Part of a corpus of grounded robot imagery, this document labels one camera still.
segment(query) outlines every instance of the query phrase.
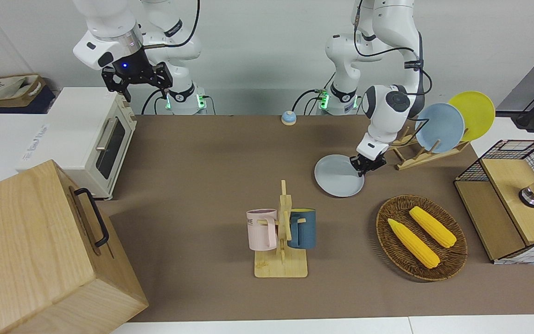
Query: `oven handle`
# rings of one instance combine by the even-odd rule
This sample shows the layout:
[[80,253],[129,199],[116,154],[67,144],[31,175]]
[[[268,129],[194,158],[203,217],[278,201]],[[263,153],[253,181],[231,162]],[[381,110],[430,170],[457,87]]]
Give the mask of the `oven handle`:
[[98,141],[98,144],[96,144],[97,151],[108,150],[108,144],[110,144],[110,139],[112,138],[114,129],[116,129],[118,123],[119,123],[119,119],[117,117],[111,118],[110,120],[106,122],[106,126],[104,127],[104,132],[102,133],[102,136],[100,137],[100,140]]

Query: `oven window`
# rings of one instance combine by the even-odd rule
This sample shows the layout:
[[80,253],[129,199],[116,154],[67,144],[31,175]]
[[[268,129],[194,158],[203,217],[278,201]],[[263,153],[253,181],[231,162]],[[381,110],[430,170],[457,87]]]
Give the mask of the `oven window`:
[[110,171],[113,169],[117,154],[119,154],[119,150],[121,149],[123,138],[125,138],[125,128],[119,121],[117,122],[116,128],[114,128],[112,136],[110,137],[108,148],[106,151],[100,152],[98,155],[98,160],[96,161],[96,168],[107,180],[110,176]]

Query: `brown table mat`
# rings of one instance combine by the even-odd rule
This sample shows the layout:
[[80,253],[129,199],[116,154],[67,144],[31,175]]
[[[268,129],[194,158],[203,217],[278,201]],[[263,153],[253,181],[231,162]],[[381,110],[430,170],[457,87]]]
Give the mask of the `brown table mat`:
[[[232,321],[534,313],[534,266],[490,264],[452,181],[476,156],[461,154],[367,173],[358,195],[337,199],[313,169],[355,154],[364,116],[142,116],[110,214],[150,307],[132,321]],[[294,207],[317,210],[317,247],[305,279],[258,279],[245,212],[276,208],[280,180]],[[469,258],[447,281],[416,283],[389,264],[375,236],[395,195],[427,197],[460,223]]]

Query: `oven door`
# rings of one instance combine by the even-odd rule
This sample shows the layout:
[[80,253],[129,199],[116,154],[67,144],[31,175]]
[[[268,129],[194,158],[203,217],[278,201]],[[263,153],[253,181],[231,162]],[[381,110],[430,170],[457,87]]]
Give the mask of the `oven door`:
[[95,162],[92,166],[97,184],[101,185],[104,193],[95,194],[96,197],[110,197],[114,188],[117,174],[123,164],[125,151],[131,141],[132,130],[118,106],[114,104],[115,112],[110,113],[106,120],[102,136],[95,147]]

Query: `mug handle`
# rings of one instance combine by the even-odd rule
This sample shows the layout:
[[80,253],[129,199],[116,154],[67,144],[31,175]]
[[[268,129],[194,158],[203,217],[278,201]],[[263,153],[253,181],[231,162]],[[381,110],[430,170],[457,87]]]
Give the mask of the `mug handle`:
[[300,228],[297,217],[290,217],[290,232],[292,232],[291,247],[300,246]]
[[264,217],[267,220],[267,230],[269,236],[269,247],[277,246],[277,235],[275,235],[275,219],[272,217]]

